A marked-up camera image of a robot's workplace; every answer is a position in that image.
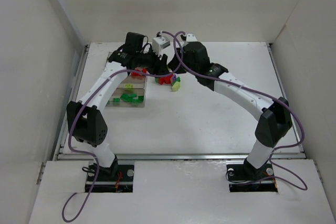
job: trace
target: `white wall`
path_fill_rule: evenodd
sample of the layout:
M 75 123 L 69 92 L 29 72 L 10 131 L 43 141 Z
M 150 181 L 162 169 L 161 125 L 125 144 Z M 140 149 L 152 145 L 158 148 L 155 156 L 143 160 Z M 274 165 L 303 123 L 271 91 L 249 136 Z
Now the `white wall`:
M 298 0 L 65 0 L 88 42 L 128 31 L 193 32 L 201 41 L 274 42 Z
M 300 0 L 272 51 L 336 215 L 336 0 Z
M 48 0 L 0 0 L 0 222 L 26 223 L 74 47 Z

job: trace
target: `white panel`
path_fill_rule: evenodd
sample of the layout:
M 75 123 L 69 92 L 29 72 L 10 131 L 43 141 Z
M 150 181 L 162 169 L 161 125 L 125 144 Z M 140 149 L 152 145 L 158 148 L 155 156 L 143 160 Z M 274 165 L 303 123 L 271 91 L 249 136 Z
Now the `white panel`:
M 39 191 L 30 224 L 63 223 L 61 209 L 71 193 L 68 188 L 83 183 L 69 171 L 54 169 L 58 182 L 65 184 L 56 192 L 51 184 Z M 332 224 L 335 223 L 319 176 L 311 160 L 278 161 L 298 173 L 308 191 L 300 191 L 277 180 L 278 193 L 230 193 L 225 179 L 224 161 L 136 162 L 133 193 L 92 194 L 79 218 L 73 223 L 250 223 L 250 224 Z M 277 176 L 298 183 L 292 175 L 275 167 Z M 66 211 L 73 217 L 86 194 L 75 196 Z
M 0 222 L 27 223 L 74 47 L 48 0 L 0 0 Z
M 189 30 L 202 41 L 273 42 L 298 0 L 65 0 L 86 42 Z
M 220 63 L 248 86 L 281 96 L 265 43 L 206 42 L 212 62 Z M 119 43 L 92 43 L 78 97 L 101 75 L 109 51 Z M 173 49 L 163 51 L 173 57 Z M 172 92 L 148 78 L 144 108 L 105 108 L 106 141 L 114 153 L 249 153 L 255 143 L 257 121 L 229 98 L 200 85 L 191 74 L 181 74 L 181 88 Z M 279 145 L 296 142 L 293 130 Z M 85 150 L 84 144 L 73 145 Z M 282 150 L 299 152 L 298 148 Z M 65 144 L 64 153 L 70 153 Z
M 0 165 L 0 223 L 28 223 L 40 167 L 41 162 L 37 161 Z
M 318 162 L 336 214 L 336 0 L 300 0 L 274 44 L 286 94 L 307 130 L 305 150 Z

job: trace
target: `screw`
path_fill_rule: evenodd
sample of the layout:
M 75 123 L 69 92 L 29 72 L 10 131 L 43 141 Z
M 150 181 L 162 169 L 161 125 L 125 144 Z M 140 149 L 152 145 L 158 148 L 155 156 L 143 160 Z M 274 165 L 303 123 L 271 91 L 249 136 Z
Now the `screw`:
M 272 168 L 267 168 L 267 169 L 266 169 L 266 173 L 267 173 L 269 176 L 272 176 L 272 175 L 274 174 Z
M 133 177 L 133 176 L 134 176 L 134 171 L 133 171 L 132 169 L 129 169 L 129 170 L 127 171 L 127 176 L 129 176 L 129 177 Z
M 228 173 L 229 176 L 233 176 L 233 175 L 235 175 L 235 170 L 233 170 L 233 168 L 229 168 L 227 170 L 227 173 Z

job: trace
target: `transparent plastic box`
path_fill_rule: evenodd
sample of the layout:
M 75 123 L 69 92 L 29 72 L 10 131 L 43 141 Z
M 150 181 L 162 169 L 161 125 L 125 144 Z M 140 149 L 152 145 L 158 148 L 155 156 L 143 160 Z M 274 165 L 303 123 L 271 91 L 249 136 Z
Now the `transparent plastic box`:
M 132 76 L 123 80 L 109 99 L 106 107 L 145 107 L 146 76 Z

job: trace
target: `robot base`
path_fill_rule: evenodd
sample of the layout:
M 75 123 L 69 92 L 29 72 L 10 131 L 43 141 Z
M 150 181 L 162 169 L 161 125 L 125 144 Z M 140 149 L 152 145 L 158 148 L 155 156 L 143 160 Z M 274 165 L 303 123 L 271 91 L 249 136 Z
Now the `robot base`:
M 89 165 L 89 170 L 96 170 L 97 165 Z M 113 173 L 99 169 L 97 181 L 93 187 L 93 193 L 131 193 L 133 192 L 134 165 L 117 164 Z M 88 173 L 85 192 L 88 192 L 94 179 L 94 173 Z
M 229 189 L 231 193 L 237 192 L 254 192 L 254 191 L 273 191 L 277 192 L 277 184 L 275 179 L 265 179 L 261 182 L 249 185 L 241 185 L 239 183 L 253 182 L 262 178 L 273 175 L 271 164 L 265 164 L 258 175 L 251 176 L 244 170 L 244 164 L 227 164 L 226 179 L 229 181 Z

